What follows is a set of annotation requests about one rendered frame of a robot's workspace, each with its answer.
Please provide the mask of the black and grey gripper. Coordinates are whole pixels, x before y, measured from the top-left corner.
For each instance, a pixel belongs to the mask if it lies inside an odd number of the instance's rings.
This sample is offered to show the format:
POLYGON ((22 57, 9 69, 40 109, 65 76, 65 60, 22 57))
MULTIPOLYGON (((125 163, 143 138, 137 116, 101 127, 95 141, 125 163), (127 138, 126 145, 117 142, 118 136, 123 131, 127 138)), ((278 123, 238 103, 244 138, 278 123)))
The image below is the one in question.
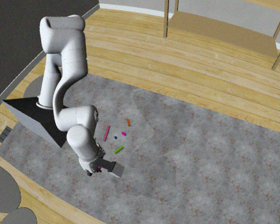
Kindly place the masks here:
POLYGON ((79 162, 80 162, 81 167, 84 170, 87 170, 87 175, 90 176, 90 177, 95 172, 97 172, 97 173, 100 172, 101 173, 101 169, 98 168, 99 166, 95 165, 95 163, 97 162, 98 158, 103 158, 104 157, 105 152, 99 144, 97 144, 97 145, 99 147, 100 152, 99 152, 99 156, 95 160, 93 160, 91 162, 85 162, 79 157, 79 162))

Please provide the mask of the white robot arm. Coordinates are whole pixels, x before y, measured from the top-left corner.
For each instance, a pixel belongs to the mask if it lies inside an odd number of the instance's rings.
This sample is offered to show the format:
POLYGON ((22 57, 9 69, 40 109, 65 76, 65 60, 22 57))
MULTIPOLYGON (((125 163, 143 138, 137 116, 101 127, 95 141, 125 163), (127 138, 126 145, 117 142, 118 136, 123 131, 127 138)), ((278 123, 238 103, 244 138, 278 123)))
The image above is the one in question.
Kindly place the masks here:
MULTIPOLYGON (((84 29, 85 20, 80 15, 42 18, 40 36, 47 56, 36 105, 54 111, 57 128, 68 132, 69 145, 83 161, 91 162, 100 152, 94 137, 99 118, 97 108, 94 105, 64 108, 63 105, 68 88, 88 74, 84 29), (63 76, 58 67, 62 67, 63 76)), ((95 165, 120 178, 125 168, 102 158, 95 165)))

